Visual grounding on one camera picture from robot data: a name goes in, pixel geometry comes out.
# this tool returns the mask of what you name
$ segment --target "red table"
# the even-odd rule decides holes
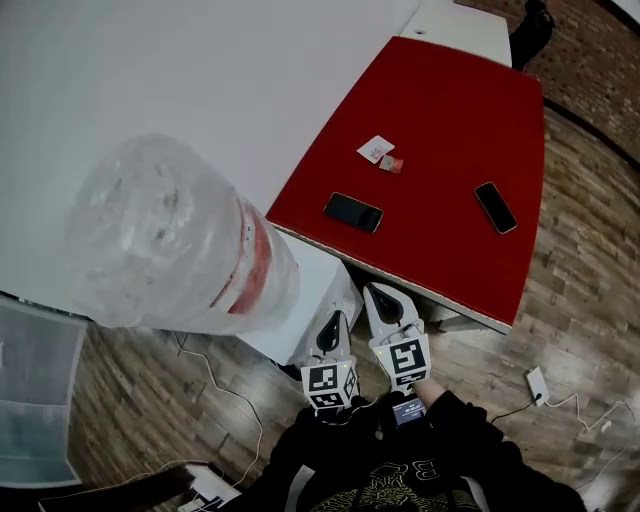
[[[395,144],[390,154],[404,159],[400,174],[356,153],[374,135]],[[506,333],[533,253],[543,175],[537,81],[480,57],[394,37],[329,119],[267,218]],[[489,181],[518,222],[505,235],[474,195]],[[382,209],[378,230],[364,233],[325,216],[333,192]]]

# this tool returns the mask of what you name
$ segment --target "smartphone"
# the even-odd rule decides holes
[[[493,183],[485,183],[477,187],[476,197],[498,233],[504,235],[516,228],[518,223],[513,213]]]
[[[375,232],[382,219],[382,210],[338,192],[331,194],[324,213],[367,233]]]

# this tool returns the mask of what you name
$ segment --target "clear plastic bag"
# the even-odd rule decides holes
[[[186,144],[118,146],[86,178],[68,230],[72,300],[108,327],[235,334],[284,321],[298,267],[275,229]]]

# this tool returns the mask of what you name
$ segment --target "white table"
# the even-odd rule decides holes
[[[1,5],[0,291],[78,312],[65,223],[104,155],[134,135],[172,135],[266,213],[419,1]]]
[[[422,0],[418,12],[401,35],[455,48],[511,67],[507,20],[455,4],[453,0]]]

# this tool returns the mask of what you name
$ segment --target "cable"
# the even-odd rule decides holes
[[[625,405],[627,407],[627,409],[629,409],[629,411],[631,412],[631,416],[633,416],[633,421],[634,423],[636,422],[636,415],[633,412],[633,409],[631,408],[631,406],[629,405],[629,403],[626,400],[623,401],[617,401],[615,404],[613,404],[613,406],[611,407],[611,409],[609,409],[607,412],[605,412],[602,416],[600,416],[600,418],[598,418],[591,426],[587,425],[582,418],[580,418],[580,398],[578,398],[577,393],[574,393],[573,395],[571,395],[568,398],[565,398],[562,402],[559,402],[557,404],[550,404],[549,402],[546,402],[546,405],[548,405],[549,407],[560,407],[561,405],[567,403],[569,400],[571,400],[572,398],[576,399],[576,418],[578,419],[578,421],[580,423],[582,423],[582,425],[584,425],[585,430],[591,430],[593,427],[595,427],[598,423],[600,423],[603,419],[605,419],[611,412],[613,412],[613,410],[618,407],[618,405]]]
[[[184,507],[185,505],[188,505],[189,503],[193,503],[193,502],[194,502],[194,501],[196,501],[199,497],[200,497],[200,493],[199,493],[198,491],[196,491],[196,495],[194,496],[194,498],[193,498],[192,500],[187,501],[186,503],[184,503],[184,504],[180,505],[180,507],[179,507],[179,508],[182,508],[182,507]]]
[[[91,494],[91,493],[94,493],[94,492],[106,491],[106,490],[109,490],[109,489],[115,489],[116,487],[122,487],[123,485],[131,483],[134,480],[137,480],[137,479],[142,478],[144,476],[157,475],[158,473],[160,473],[160,471],[162,471],[167,466],[170,466],[171,464],[205,464],[205,465],[208,465],[209,462],[207,462],[206,460],[186,460],[186,459],[185,460],[172,460],[171,462],[167,462],[163,466],[160,466],[156,471],[148,471],[146,473],[140,473],[139,475],[136,475],[136,476],[134,476],[132,478],[129,478],[129,480],[125,480],[124,482],[122,482],[120,484],[108,485],[106,487],[99,487],[98,489],[88,489],[86,491],[74,492],[73,494],[66,494],[65,496],[52,496],[51,498],[42,498],[42,499],[38,500],[38,505],[40,505],[40,508],[42,508],[42,510],[45,510],[45,508],[42,506],[42,502],[43,501],[61,500],[63,498],[71,498],[72,496],[80,496],[81,494]]]
[[[631,413],[631,416],[633,417],[633,422],[637,425],[637,420],[636,420],[636,415],[633,412],[633,409],[631,408],[631,406],[629,405],[629,402],[627,402],[626,400],[618,400],[615,404],[613,404],[611,406],[611,408],[605,412],[602,416],[600,416],[600,418],[598,418],[596,421],[594,421],[591,426],[587,425],[587,423],[585,421],[582,420],[582,418],[580,418],[580,398],[578,397],[577,393],[574,393],[573,395],[565,398],[564,400],[562,400],[562,402],[558,402],[557,404],[550,404],[549,402],[546,402],[546,405],[548,405],[549,407],[560,407],[561,405],[567,403],[569,400],[571,400],[572,398],[576,399],[576,419],[582,423],[582,425],[584,426],[585,430],[589,431],[591,430],[593,427],[595,427],[598,423],[600,423],[603,419],[605,419],[609,414],[611,414],[613,412],[613,410],[618,407],[619,405],[624,405],[627,409],[629,409],[629,412]],[[633,441],[633,439],[636,436],[636,433],[638,432],[638,429],[636,428],[636,430],[633,432],[633,434],[631,435],[631,437],[629,438],[629,440],[625,443],[625,445],[622,447],[622,450],[620,450],[618,453],[616,453],[613,457],[611,457],[601,468],[600,471],[598,471],[596,473],[596,475],[589,480],[587,483],[584,483],[578,487],[575,488],[576,491],[579,491],[580,489],[582,489],[583,487],[586,487],[587,485],[591,485],[593,482],[596,481],[596,479],[604,472],[605,469],[607,469],[609,467],[609,465],[611,463],[613,463],[613,461],[615,461],[618,457],[620,457],[620,455],[622,455],[622,453],[629,447],[629,445],[631,444],[631,441]]]
[[[236,398],[240,398],[240,399],[244,400],[245,402],[247,402],[249,407],[251,407],[251,410],[253,411],[253,414],[254,414],[254,416],[256,418],[256,423],[258,424],[258,427],[260,428],[260,435],[258,436],[258,447],[256,448],[256,457],[255,457],[255,459],[253,459],[253,462],[251,464],[249,464],[249,466],[245,470],[244,474],[242,475],[242,478],[231,486],[231,487],[235,488],[238,485],[240,485],[242,482],[244,482],[244,479],[249,474],[249,471],[251,470],[251,468],[253,466],[255,466],[256,462],[258,462],[258,459],[260,458],[260,445],[262,443],[262,436],[264,435],[264,428],[262,426],[262,422],[260,421],[260,417],[258,416],[258,412],[256,411],[256,408],[254,407],[254,405],[251,403],[251,401],[247,397],[239,395],[238,393],[235,393],[233,391],[229,391],[228,389],[222,389],[220,386],[218,386],[218,383],[216,382],[216,378],[213,375],[213,370],[211,369],[211,363],[209,362],[209,358],[207,356],[205,356],[204,354],[201,354],[200,352],[193,352],[191,350],[187,350],[185,348],[182,348],[182,345],[178,341],[178,335],[176,334],[176,331],[171,331],[171,332],[173,334],[173,338],[176,340],[178,348],[180,349],[180,353],[184,352],[186,354],[191,354],[193,356],[198,356],[198,357],[201,357],[202,359],[204,359],[204,362],[207,364],[207,370],[209,371],[209,376],[211,377],[211,382],[213,382],[213,386],[218,391],[220,391],[222,393],[227,393],[227,394],[229,394],[231,396],[235,396]],[[188,338],[189,338],[189,333],[187,333],[185,335],[183,343],[185,343]]]
[[[224,505],[226,505],[227,503],[228,503],[228,502],[226,502],[226,503],[220,503],[219,505],[224,506]],[[195,509],[195,510],[192,510],[191,512],[200,512],[201,510],[207,510],[207,508],[209,508],[209,505],[213,505],[213,502],[205,503],[205,504],[204,504],[204,505],[202,505],[201,507],[199,507],[199,508],[197,508],[197,509]]]
[[[358,412],[360,409],[366,409],[367,407],[371,407],[372,405],[375,405],[378,402],[378,399],[380,398],[380,396],[377,396],[376,399],[371,402],[370,404],[367,405],[360,405],[358,407],[356,407],[353,411],[351,411],[351,414],[349,415],[349,419],[347,421],[345,421],[344,423],[331,423],[330,421],[324,421],[324,420],[320,420],[321,423],[323,423],[324,425],[329,425],[330,427],[344,427],[345,425],[347,425],[350,421],[351,418],[353,418],[353,415]],[[315,413],[314,413],[315,417],[318,417],[318,409],[316,409]]]
[[[533,404],[536,403],[536,400],[542,398],[542,395],[540,393],[538,393],[538,395],[536,396],[536,398],[534,398],[533,400],[531,400],[531,402],[529,402],[527,405],[525,405],[524,407],[520,407],[520,409],[516,409],[515,411],[511,411],[508,412],[507,414],[501,414],[500,416],[496,416],[495,418],[493,418],[491,420],[491,424],[493,425],[493,422],[496,420],[499,420],[500,418],[506,418],[507,416],[511,416],[512,414],[515,414],[517,412],[520,411],[524,411],[525,409],[528,409],[529,407],[531,407]]]
[[[636,434],[638,433],[638,429],[636,429],[633,434],[631,435],[631,437],[629,438],[629,440],[626,442],[626,444],[622,447],[622,450],[620,450],[618,453],[616,453],[613,457],[611,457],[604,466],[602,466],[600,468],[600,471],[598,471],[596,473],[596,476],[594,476],[591,480],[589,480],[586,484],[582,484],[578,487],[575,488],[576,491],[579,491],[580,489],[582,489],[583,487],[586,487],[587,485],[591,485],[593,482],[595,482],[595,480],[604,472],[605,469],[607,469],[607,467],[609,467],[609,465],[616,460],[618,457],[620,457],[620,455],[622,455],[622,453],[629,447],[629,445],[631,444],[631,441],[633,441],[633,439],[636,437]]]

